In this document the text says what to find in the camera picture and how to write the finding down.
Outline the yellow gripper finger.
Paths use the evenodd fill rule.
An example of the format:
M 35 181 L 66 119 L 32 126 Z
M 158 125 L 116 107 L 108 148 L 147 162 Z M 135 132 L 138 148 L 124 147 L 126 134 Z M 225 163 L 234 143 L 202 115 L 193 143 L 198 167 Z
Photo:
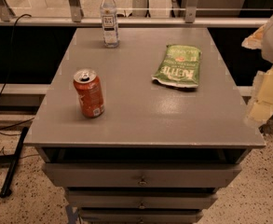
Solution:
M 265 26 L 259 27 L 253 34 L 246 37 L 241 45 L 246 49 L 261 49 Z
M 244 122 L 258 128 L 273 116 L 273 66 L 266 72 L 258 71 L 247 104 Z

